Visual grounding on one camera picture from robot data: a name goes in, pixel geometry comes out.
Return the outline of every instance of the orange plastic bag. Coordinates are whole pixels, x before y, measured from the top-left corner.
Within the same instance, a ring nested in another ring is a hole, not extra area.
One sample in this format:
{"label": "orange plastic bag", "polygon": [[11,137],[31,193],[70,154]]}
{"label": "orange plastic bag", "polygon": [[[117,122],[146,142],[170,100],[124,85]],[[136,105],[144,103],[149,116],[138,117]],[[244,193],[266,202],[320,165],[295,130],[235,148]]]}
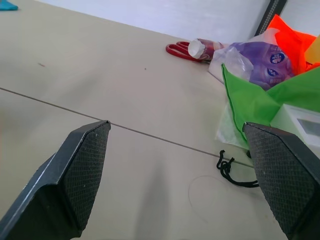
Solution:
{"label": "orange plastic bag", "polygon": [[290,59],[295,75],[320,66],[320,62],[310,64],[306,62],[305,58],[305,51],[314,42],[315,36],[291,29],[278,15],[273,17],[269,28],[279,30],[275,34],[276,42]]}

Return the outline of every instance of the teal object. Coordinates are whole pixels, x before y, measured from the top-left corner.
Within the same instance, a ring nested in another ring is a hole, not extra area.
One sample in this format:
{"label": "teal object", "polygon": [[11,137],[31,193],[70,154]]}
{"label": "teal object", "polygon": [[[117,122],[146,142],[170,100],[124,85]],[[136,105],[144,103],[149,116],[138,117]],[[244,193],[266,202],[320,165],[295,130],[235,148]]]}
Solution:
{"label": "teal object", "polygon": [[7,0],[0,1],[0,11],[15,11],[18,10],[18,6],[8,2]]}

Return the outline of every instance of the white wall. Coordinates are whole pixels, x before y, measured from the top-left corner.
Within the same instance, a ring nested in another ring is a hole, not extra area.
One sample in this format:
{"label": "white wall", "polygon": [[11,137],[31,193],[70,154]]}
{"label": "white wall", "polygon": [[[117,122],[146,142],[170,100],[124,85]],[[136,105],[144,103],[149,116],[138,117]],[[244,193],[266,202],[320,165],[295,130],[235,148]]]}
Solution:
{"label": "white wall", "polygon": [[320,0],[288,0],[281,17],[297,31],[320,34]]}
{"label": "white wall", "polygon": [[247,40],[269,0],[41,0],[77,12],[187,40]]}

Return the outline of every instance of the beige floor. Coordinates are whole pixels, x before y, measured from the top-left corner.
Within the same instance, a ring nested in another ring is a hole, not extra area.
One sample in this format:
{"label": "beige floor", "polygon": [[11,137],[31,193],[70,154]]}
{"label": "beige floor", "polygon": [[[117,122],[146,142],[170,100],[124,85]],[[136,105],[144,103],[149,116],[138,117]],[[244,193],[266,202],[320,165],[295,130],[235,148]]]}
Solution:
{"label": "beige floor", "polygon": [[0,14],[1,88],[251,164],[216,140],[227,96],[208,65],[177,58],[169,35],[33,0]]}
{"label": "beige floor", "polygon": [[[68,133],[93,119],[0,90],[0,217]],[[221,177],[217,158],[112,126],[81,239],[286,239],[259,188]],[[254,170],[232,167],[236,180]]]}
{"label": "beige floor", "polygon": [[[20,10],[0,14],[0,217],[68,133],[95,117],[144,134],[112,126],[82,239],[286,239],[261,190],[236,187],[216,169],[221,149],[251,162],[215,140],[224,86],[208,66],[165,52],[178,38],[12,2]],[[236,180],[256,179],[250,167],[232,168]]]}

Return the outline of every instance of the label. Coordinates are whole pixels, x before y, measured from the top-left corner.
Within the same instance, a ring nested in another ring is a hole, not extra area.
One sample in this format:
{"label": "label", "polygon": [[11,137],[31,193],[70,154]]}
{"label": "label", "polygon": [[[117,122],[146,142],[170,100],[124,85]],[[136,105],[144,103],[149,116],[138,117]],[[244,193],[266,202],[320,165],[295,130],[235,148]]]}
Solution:
{"label": "label", "polygon": [[285,60],[285,55],[282,52],[272,54],[270,57],[270,63],[272,64],[281,63],[283,60]]}
{"label": "label", "polygon": [[279,75],[279,73],[276,70],[271,69],[271,68],[267,68],[267,72],[268,72],[269,76],[271,76],[271,77],[276,77]]}

